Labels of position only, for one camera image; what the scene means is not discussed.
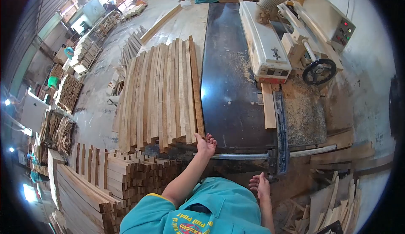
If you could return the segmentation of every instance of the metal rod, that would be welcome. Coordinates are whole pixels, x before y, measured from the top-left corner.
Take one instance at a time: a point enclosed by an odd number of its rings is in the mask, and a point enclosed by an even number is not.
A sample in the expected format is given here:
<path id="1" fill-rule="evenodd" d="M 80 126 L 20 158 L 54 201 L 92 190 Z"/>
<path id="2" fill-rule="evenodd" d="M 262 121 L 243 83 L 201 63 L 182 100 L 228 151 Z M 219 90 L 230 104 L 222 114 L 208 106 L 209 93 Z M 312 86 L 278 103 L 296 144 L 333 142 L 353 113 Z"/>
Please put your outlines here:
<path id="1" fill-rule="evenodd" d="M 311 46 L 309 45 L 306 39 L 302 40 L 302 44 L 305 46 L 306 51 L 308 52 L 309 56 L 311 57 L 312 62 L 316 60 L 316 56 L 313 53 Z"/>
<path id="2" fill-rule="evenodd" d="M 302 157 L 302 156 L 309 156 L 319 153 L 324 153 L 332 150 L 336 150 L 336 145 L 329 145 L 321 148 L 315 148 L 311 150 L 304 150 L 304 151 L 293 151 L 290 152 L 290 157 Z M 267 153 L 263 154 L 214 154 L 211 159 L 212 160 L 266 160 L 268 158 Z"/>

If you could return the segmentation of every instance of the wooden block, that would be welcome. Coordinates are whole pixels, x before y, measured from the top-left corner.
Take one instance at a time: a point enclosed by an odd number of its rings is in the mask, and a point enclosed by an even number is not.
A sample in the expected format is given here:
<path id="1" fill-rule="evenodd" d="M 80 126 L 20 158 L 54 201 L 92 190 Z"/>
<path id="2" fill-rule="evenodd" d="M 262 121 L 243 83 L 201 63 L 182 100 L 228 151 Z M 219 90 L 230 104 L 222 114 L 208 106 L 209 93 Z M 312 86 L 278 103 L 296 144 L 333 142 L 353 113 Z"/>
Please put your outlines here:
<path id="1" fill-rule="evenodd" d="M 193 86 L 197 133 L 199 133 L 201 137 L 205 137 L 204 120 L 202 116 L 203 110 L 201 107 L 201 97 L 200 97 L 200 79 L 198 78 L 198 68 L 197 68 L 196 47 L 192 36 L 188 37 L 188 41 L 190 45 L 191 78 Z"/>
<path id="2" fill-rule="evenodd" d="M 271 84 L 261 83 L 263 93 L 263 107 L 265 110 L 265 128 L 277 128 L 276 114 L 274 108 L 273 91 Z"/>

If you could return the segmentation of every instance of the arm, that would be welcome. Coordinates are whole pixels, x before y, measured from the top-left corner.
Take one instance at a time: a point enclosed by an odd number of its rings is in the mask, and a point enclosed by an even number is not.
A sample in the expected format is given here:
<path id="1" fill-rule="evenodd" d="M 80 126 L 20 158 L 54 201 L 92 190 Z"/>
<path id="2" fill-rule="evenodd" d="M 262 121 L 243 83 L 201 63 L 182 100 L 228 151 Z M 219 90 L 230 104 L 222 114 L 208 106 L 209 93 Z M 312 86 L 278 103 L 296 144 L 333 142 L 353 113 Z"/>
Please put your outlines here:
<path id="1" fill-rule="evenodd" d="M 217 146 L 217 141 L 210 134 L 205 136 L 206 140 L 197 133 L 194 135 L 197 138 L 197 154 L 186 169 L 172 180 L 162 193 L 162 196 L 173 202 L 176 208 L 179 208 L 196 186 Z"/>
<path id="2" fill-rule="evenodd" d="M 273 211 L 270 198 L 270 183 L 265 178 L 265 173 L 253 176 L 250 179 L 250 190 L 257 191 L 257 197 L 259 198 L 260 213 L 262 216 L 262 226 L 270 230 L 272 234 L 275 234 Z"/>

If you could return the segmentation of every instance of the wall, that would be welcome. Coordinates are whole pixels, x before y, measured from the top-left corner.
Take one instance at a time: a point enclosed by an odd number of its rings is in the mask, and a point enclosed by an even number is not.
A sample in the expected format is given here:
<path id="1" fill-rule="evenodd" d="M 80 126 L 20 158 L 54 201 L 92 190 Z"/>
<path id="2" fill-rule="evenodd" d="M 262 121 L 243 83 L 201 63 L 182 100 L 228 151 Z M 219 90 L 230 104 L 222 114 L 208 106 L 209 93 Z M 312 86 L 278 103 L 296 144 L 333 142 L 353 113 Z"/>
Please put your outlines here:
<path id="1" fill-rule="evenodd" d="M 329 0 L 355 24 L 356 30 L 343 51 L 340 80 L 353 104 L 355 142 L 373 142 L 375 158 L 394 151 L 390 136 L 388 97 L 395 74 L 394 52 L 383 19 L 370 0 Z M 378 203 L 390 171 L 362 176 L 362 200 L 355 233 Z"/>

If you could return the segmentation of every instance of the wooden board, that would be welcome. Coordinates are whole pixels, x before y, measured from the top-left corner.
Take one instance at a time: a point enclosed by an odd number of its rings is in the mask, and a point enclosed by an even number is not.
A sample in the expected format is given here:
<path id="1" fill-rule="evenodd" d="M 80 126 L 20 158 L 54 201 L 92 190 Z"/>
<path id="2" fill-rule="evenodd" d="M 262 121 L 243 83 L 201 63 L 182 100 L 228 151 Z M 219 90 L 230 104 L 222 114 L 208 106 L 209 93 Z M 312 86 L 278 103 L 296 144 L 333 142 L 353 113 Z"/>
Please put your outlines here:
<path id="1" fill-rule="evenodd" d="M 271 84 L 261 83 L 263 93 L 263 107 L 265 110 L 265 128 L 277 128 L 276 113 L 274 109 L 273 91 Z"/>
<path id="2" fill-rule="evenodd" d="M 330 164 L 358 160 L 374 155 L 372 142 L 366 142 L 347 149 L 311 156 L 311 164 Z"/>

